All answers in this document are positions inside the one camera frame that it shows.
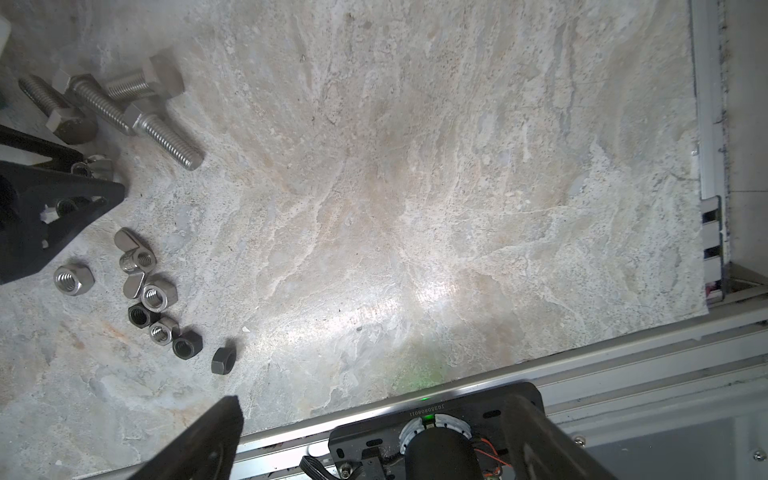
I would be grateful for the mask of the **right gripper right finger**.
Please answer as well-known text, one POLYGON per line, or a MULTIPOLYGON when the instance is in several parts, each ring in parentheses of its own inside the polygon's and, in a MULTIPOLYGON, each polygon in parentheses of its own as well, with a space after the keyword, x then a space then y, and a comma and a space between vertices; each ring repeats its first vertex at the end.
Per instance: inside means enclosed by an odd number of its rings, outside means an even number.
POLYGON ((524 397, 505 400, 502 429, 516 479, 615 479, 524 397))

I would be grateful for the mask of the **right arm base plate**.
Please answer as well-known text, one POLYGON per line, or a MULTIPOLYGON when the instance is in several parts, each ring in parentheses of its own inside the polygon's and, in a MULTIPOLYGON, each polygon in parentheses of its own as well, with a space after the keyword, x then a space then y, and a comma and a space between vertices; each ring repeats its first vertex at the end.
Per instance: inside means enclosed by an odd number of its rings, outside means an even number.
POLYGON ((335 473, 313 455, 299 463, 311 479, 491 479, 511 460, 502 429, 505 400, 519 395, 543 411, 529 382, 345 424, 328 438, 335 473))

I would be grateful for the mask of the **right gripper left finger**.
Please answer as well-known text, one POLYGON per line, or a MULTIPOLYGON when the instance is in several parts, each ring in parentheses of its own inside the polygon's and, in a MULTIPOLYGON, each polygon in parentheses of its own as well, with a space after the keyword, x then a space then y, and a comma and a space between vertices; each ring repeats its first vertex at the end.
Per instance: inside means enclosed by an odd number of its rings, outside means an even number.
POLYGON ((243 425, 238 397, 225 396, 130 479, 229 479, 243 425))

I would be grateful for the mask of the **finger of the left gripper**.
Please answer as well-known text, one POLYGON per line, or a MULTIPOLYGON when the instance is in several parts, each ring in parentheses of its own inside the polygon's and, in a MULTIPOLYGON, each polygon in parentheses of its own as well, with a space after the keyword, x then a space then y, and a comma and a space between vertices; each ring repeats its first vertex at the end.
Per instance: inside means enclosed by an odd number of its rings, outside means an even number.
POLYGON ((125 186, 76 174, 79 151, 3 126, 1 145, 43 163, 1 160, 1 283, 32 276, 125 199, 125 186))

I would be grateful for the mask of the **black hex nut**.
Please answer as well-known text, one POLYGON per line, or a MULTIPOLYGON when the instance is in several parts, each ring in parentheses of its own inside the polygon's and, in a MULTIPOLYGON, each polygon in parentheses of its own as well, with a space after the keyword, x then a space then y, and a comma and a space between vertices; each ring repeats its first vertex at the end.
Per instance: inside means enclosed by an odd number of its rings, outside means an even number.
POLYGON ((144 329, 157 322, 161 314, 147 309, 141 302, 130 306, 127 310, 128 320, 136 328, 144 329))
POLYGON ((237 360, 237 350, 234 347, 220 347, 214 353, 210 369, 215 375, 228 375, 237 360))
POLYGON ((172 342, 172 351, 181 360, 195 357, 202 349, 203 337, 192 329, 184 331, 172 342))

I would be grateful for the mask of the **silver hex nut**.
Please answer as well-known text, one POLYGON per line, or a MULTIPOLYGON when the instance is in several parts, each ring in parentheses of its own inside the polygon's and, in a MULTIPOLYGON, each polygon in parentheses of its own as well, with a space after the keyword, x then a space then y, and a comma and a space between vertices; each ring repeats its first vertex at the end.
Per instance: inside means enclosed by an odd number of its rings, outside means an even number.
POLYGON ((78 296, 87 293, 95 284, 90 269, 84 265, 67 264, 54 272, 54 285, 63 294, 78 296))
POLYGON ((166 316, 161 316, 156 322, 148 327, 150 339, 157 345, 166 346, 178 337, 180 332, 179 324, 166 316))
POLYGON ((162 313, 178 301, 178 291, 170 281, 153 276, 144 285, 140 300, 149 311, 162 313))

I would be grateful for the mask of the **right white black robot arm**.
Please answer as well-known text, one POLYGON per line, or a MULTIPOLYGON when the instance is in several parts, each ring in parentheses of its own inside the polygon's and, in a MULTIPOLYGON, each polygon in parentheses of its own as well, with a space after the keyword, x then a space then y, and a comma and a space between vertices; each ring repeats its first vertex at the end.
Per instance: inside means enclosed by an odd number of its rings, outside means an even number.
MULTIPOLYGON (((248 476, 236 460, 243 416, 237 399, 219 401, 134 479, 248 476)), ((383 413, 335 427, 327 450, 278 450, 254 476, 309 479, 610 479, 612 473, 546 416, 542 395, 520 382, 383 413)))

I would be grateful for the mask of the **aluminium mounting rail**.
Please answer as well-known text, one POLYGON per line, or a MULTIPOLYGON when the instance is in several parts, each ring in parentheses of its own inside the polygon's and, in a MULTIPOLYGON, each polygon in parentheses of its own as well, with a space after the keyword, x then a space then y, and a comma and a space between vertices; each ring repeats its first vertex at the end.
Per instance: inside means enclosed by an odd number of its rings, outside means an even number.
POLYGON ((549 418, 590 447, 763 414, 767 295, 758 290, 702 317, 245 436, 232 475, 299 478, 302 456, 326 454, 335 427, 520 381, 533 383, 549 418))

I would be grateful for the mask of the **silver hex bolt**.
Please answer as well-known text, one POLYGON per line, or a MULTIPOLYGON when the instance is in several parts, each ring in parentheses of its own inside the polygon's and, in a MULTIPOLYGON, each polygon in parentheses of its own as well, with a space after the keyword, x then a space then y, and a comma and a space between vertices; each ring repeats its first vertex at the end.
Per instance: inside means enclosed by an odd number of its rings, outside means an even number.
POLYGON ((93 141, 98 125, 79 108, 36 75, 25 75, 17 81, 21 91, 47 116, 46 128, 67 145, 93 141))
POLYGON ((171 126, 163 116, 163 109, 149 99, 131 102, 124 119, 134 131, 144 133, 188 171, 196 170, 203 156, 171 126))
POLYGON ((52 78, 53 88, 91 109, 108 124, 127 136, 134 136, 132 126, 124 118, 122 106, 113 100, 98 81, 82 69, 60 67, 52 78))
POLYGON ((104 89, 113 100, 126 103, 148 97, 174 98, 185 92, 185 84, 171 60, 153 55, 138 69, 107 80, 104 89))

